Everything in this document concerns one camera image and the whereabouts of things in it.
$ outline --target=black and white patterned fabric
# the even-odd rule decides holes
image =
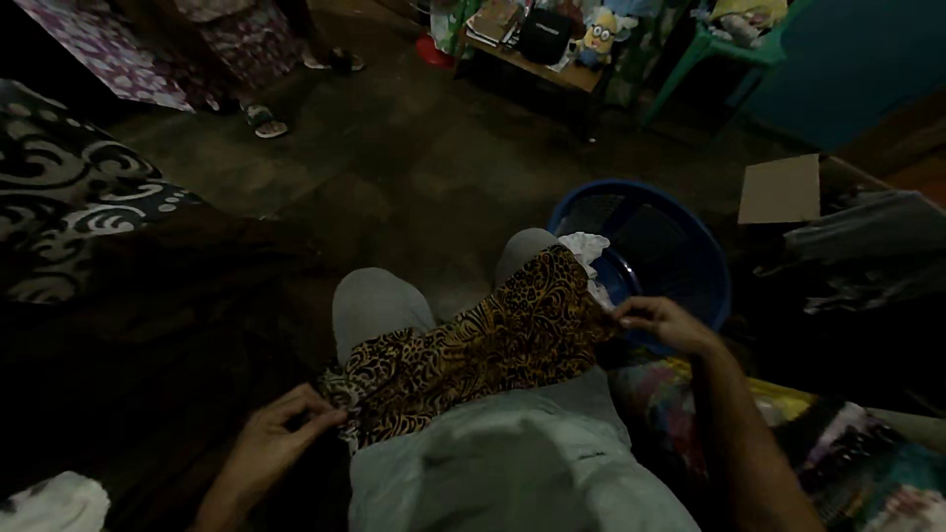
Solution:
[[[96,237],[200,203],[134,150],[58,101],[0,80],[0,260],[6,299],[57,303],[83,292]]]

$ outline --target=stuffed toy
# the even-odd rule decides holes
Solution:
[[[585,18],[585,24],[585,37],[572,41],[569,49],[578,53],[581,64],[600,68],[602,64],[611,64],[611,46],[630,37],[638,19],[619,17],[611,9],[597,7]]]

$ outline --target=animal print cloth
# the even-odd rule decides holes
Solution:
[[[594,345],[619,331],[571,251],[554,245],[449,323],[355,347],[345,368],[323,374],[320,391],[348,409],[341,438],[354,452],[419,431],[458,404],[577,377],[596,364]]]

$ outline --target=sandal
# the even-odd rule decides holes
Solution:
[[[332,49],[328,64],[320,63],[311,52],[303,54],[302,63],[312,70],[328,70],[331,68],[339,73],[358,72],[364,68],[364,61],[360,57],[341,48]]]
[[[243,115],[246,116],[246,123],[250,124],[250,127],[254,129],[254,133],[259,138],[275,138],[289,132],[289,126],[276,120],[270,109],[265,105],[250,105],[243,108],[242,111]],[[276,126],[275,130],[268,133],[260,131],[267,124]]]

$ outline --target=white fabric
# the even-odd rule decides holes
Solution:
[[[9,498],[0,532],[99,532],[109,511],[102,486],[66,471]]]
[[[591,263],[601,256],[604,249],[611,245],[611,240],[601,235],[579,231],[559,237],[558,241],[569,248],[578,263],[582,265],[582,268],[585,268],[585,273],[588,274],[588,293],[591,294],[591,297],[605,310],[614,310],[614,302],[611,301],[611,296],[607,294],[607,287],[598,280],[598,271],[591,266]]]

